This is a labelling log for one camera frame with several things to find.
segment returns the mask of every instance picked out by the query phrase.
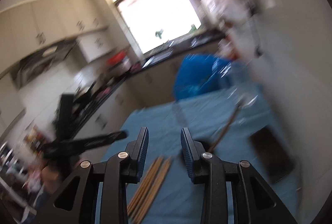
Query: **red lid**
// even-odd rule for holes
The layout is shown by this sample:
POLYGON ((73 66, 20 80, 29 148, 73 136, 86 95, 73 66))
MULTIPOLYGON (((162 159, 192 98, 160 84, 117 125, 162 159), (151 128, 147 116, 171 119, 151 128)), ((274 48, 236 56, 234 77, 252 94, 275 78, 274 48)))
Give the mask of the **red lid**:
POLYGON ((108 65, 116 65, 117 63, 121 62, 125 57, 127 56, 127 53, 125 51, 120 51, 110 59, 106 61, 108 65))

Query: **window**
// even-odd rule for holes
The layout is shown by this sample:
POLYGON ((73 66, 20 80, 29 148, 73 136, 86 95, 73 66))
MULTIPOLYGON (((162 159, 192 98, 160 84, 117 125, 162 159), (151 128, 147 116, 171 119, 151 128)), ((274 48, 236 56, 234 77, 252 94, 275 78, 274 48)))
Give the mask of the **window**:
POLYGON ((113 0, 143 53, 201 25, 189 0, 113 0))

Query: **silver screw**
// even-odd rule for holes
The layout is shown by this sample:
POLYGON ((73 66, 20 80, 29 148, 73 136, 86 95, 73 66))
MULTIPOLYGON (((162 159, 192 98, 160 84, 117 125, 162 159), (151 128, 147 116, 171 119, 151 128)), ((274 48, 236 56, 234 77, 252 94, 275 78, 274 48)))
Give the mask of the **silver screw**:
POLYGON ((241 165, 242 167, 244 167, 244 168, 248 168, 248 167, 250 166, 250 163, 249 163, 248 161, 246 161, 246 160, 242 160, 242 161, 240 162, 240 165, 241 165))
POLYGON ((212 158, 212 154, 209 152, 205 152, 205 153, 203 153, 203 158, 210 159, 210 158, 212 158))
POLYGON ((87 168, 87 167, 89 167, 90 166, 90 162, 88 162, 88 161, 83 161, 82 163, 81 163, 81 167, 82 168, 87 168))
POLYGON ((117 156, 121 159, 125 159, 126 157, 128 157, 128 153, 127 152, 120 152, 117 156))

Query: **black countertop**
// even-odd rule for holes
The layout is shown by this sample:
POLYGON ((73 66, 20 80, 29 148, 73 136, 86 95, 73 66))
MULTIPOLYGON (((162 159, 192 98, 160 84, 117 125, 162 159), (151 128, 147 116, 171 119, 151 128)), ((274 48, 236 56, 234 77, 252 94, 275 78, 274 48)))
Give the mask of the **black countertop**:
POLYGON ((203 45, 209 44, 212 41, 221 40, 225 38, 225 34, 221 31, 218 31, 216 29, 209 30, 204 32, 201 35, 195 36, 193 38, 189 38, 182 43, 176 44, 175 46, 169 47, 168 49, 165 49, 161 51, 158 54, 155 54, 154 56, 147 59, 147 61, 153 57, 156 58, 155 61, 152 61, 150 64, 142 67, 142 69, 139 69, 135 72, 126 73, 122 77, 119 77, 116 82, 111 86, 110 91, 99 98, 98 100, 94 101, 89 105, 89 107, 86 109, 86 112, 84 115, 80 117, 79 122, 76 122, 74 126, 72 126, 72 136, 71 139, 73 139, 77 133, 80 131, 80 129, 85 125, 85 123, 91 118, 91 116, 99 109, 99 107, 119 88, 121 84, 124 83, 125 80, 130 79, 132 76, 142 73, 143 71, 146 71, 160 63, 163 63, 167 60, 170 60, 176 56, 179 56, 183 53, 187 53, 189 50, 195 50, 198 47, 202 47, 203 45))

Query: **chopstick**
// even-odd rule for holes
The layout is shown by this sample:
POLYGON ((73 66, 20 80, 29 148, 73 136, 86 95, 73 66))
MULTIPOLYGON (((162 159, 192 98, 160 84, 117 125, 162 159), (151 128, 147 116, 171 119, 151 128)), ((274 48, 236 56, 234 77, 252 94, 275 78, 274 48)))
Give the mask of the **chopstick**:
POLYGON ((152 183, 153 183, 153 181, 154 181, 154 179, 155 179, 155 177, 156 177, 156 175, 157 175, 157 172, 158 172, 158 170, 159 170, 159 168, 160 168, 160 165, 161 165, 161 163, 162 163, 162 160, 163 160, 162 157, 159 157, 159 158, 157 159, 157 161, 156 161, 156 165, 155 165, 154 169, 152 170, 151 175, 149 176, 149 179, 148 179, 148 181, 147 181, 147 183, 146 183, 146 185, 145 185, 145 187, 144 187, 144 189, 143 189, 143 191, 142 191, 141 196, 139 197, 139 199, 138 199, 138 201, 137 201, 137 203, 136 203, 136 206, 133 208, 133 210, 131 210, 131 217, 132 217, 132 218, 134 218, 134 217, 137 215, 137 212, 138 212, 139 209, 141 208, 142 203, 144 203, 144 201, 145 201, 145 197, 146 197, 147 194, 149 193, 149 190, 150 190, 151 185, 152 185, 152 183))
POLYGON ((166 174, 168 172, 170 165, 171 165, 171 158, 165 160, 164 164, 162 165, 160 172, 158 173, 158 176, 156 178, 156 181, 153 183, 153 186, 152 186, 151 190, 149 191, 149 194, 145 200, 145 203, 143 204, 142 207, 140 207, 138 214, 134 218, 133 222, 135 224, 140 224, 142 222, 142 220, 143 220, 144 216, 146 215, 147 211, 149 210, 154 198, 156 197, 162 182, 164 181, 164 179, 166 177, 166 174))
POLYGON ((238 112, 240 111, 241 107, 243 105, 243 100, 240 100, 237 105, 235 110, 233 111, 232 115, 230 116, 227 124, 223 127, 223 129, 221 130, 219 137, 212 143, 212 145, 210 146, 210 148, 208 149, 208 152, 212 152, 215 147, 218 145, 218 143, 221 141, 221 139, 224 137, 224 135, 226 134, 226 132, 228 131, 230 125, 233 123, 233 121, 236 118, 236 115, 238 114, 238 112))
POLYGON ((156 176, 157 171, 160 167, 160 164, 161 164, 162 160, 163 160, 163 157, 158 157, 151 164, 151 166, 148 169, 144 179, 142 180, 140 186, 136 190, 136 192, 135 192, 134 196, 132 197, 129 205, 127 206, 128 215, 130 215, 133 212, 133 210, 135 209, 135 207, 137 206, 137 204, 141 200, 142 195, 144 195, 144 192, 148 189, 148 186, 151 185, 151 182, 154 179, 154 177, 156 176))

